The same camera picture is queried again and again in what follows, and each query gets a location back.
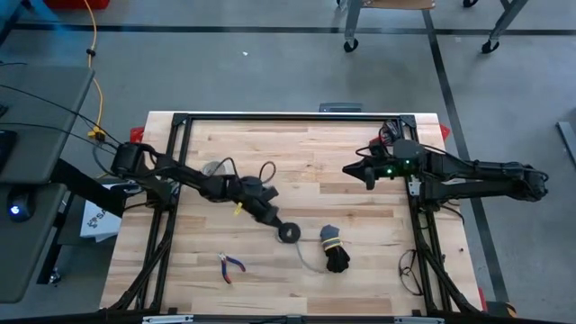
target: black glove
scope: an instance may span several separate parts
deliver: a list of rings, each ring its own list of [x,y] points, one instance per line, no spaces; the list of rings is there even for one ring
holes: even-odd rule
[[[340,229],[332,225],[326,225],[320,231],[320,243],[328,257],[326,268],[333,273],[341,273],[348,269],[350,262],[350,256],[342,248],[339,232]]]

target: concrete floor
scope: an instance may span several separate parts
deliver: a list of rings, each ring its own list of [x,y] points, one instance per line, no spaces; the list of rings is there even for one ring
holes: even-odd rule
[[[437,28],[489,29],[500,1],[464,10],[438,1]],[[531,0],[513,29],[576,29],[576,3]],[[123,0],[97,14],[102,24],[191,26],[343,26],[332,0]],[[85,12],[39,8],[25,21],[88,23]],[[421,12],[363,10],[359,27],[424,28]],[[105,94],[103,126],[120,140],[148,111],[314,112],[325,102],[364,104],[367,112],[438,113],[450,127],[426,35],[360,34],[342,50],[341,34],[100,32],[94,69]],[[3,61],[84,65],[92,40],[84,31],[12,31]],[[484,199],[509,298],[523,318],[576,321],[576,170],[554,124],[576,106],[576,37],[509,36],[489,56],[486,37],[438,36],[463,135],[472,158],[532,164],[550,174],[538,203]],[[95,117],[89,93],[82,113]],[[75,132],[83,134],[79,123]],[[451,137],[447,146],[455,151]],[[89,175],[98,169],[85,143],[71,139],[64,158]],[[470,206],[463,204],[479,286],[490,277]],[[71,248],[59,260],[69,273],[58,288],[31,285],[24,301],[1,305],[0,319],[96,310],[111,250]]]

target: butcher block tabletop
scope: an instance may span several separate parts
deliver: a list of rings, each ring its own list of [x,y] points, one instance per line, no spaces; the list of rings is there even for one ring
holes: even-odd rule
[[[166,152],[173,114],[151,112],[143,142]],[[443,149],[437,116],[414,116],[419,141]],[[355,151],[376,137],[381,126],[371,121],[194,121],[186,158],[189,167],[202,169],[208,162],[231,157],[240,176],[258,176],[266,161],[274,161],[277,173],[270,185],[280,195],[271,203],[280,208],[282,221],[300,226],[303,258],[318,269],[326,268],[320,229],[331,224],[340,228],[350,267],[342,274],[315,273],[302,265],[294,244],[276,239],[274,228],[255,222],[243,211],[235,216],[232,202],[211,203],[183,187],[162,309],[220,315],[425,312],[423,298],[407,291],[399,278],[401,255],[415,247],[404,180],[381,179],[369,192],[364,183],[341,171],[360,159]],[[175,158],[181,140],[182,131]],[[127,205],[143,199],[136,196]],[[152,212],[139,207],[124,213],[101,307],[115,303],[142,268]],[[469,302],[480,308],[462,220],[441,211],[436,213],[436,226],[445,270]],[[163,232],[161,228],[158,240]],[[220,252],[246,266],[242,273],[229,265],[233,284],[222,278]],[[419,279],[418,266],[413,269]],[[441,305],[436,277],[429,272],[436,304]],[[150,291],[155,278],[153,274]],[[405,282],[416,290],[411,278]]]

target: black tape roll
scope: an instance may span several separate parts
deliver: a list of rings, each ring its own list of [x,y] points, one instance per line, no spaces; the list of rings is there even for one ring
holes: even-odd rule
[[[278,236],[284,243],[296,243],[300,239],[300,227],[294,223],[284,223],[278,228]]]

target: pliers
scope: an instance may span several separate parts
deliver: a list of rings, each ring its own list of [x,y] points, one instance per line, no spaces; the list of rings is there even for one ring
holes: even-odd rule
[[[242,272],[246,272],[246,268],[244,267],[244,265],[242,265],[242,263],[237,259],[226,256],[224,253],[219,253],[218,257],[220,258],[220,261],[222,263],[222,276],[224,277],[224,280],[226,280],[228,284],[232,284],[232,281],[230,280],[230,277],[228,277],[228,273],[226,272],[226,264],[228,261],[235,264],[236,266],[239,266]]]

